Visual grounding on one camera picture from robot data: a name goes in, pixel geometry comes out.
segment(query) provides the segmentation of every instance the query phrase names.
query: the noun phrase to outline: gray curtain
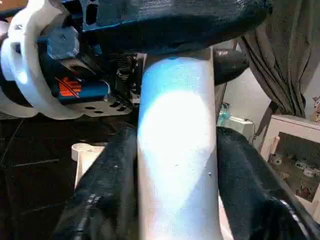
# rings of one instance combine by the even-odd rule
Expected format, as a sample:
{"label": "gray curtain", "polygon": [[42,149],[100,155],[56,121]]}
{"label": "gray curtain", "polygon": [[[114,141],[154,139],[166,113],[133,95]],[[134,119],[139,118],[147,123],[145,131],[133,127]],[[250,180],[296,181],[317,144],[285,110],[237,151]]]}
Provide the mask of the gray curtain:
{"label": "gray curtain", "polygon": [[250,68],[272,100],[258,135],[276,109],[305,117],[302,95],[320,60],[320,0],[273,0],[263,24],[238,39]]}

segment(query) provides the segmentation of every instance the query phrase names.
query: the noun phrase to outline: white pole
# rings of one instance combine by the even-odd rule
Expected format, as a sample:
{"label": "white pole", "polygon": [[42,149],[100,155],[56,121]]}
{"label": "white pole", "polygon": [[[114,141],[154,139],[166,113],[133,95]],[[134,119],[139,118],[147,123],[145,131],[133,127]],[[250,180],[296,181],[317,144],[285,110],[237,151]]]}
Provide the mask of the white pole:
{"label": "white pole", "polygon": [[138,124],[141,240],[221,240],[212,51],[149,56]]}

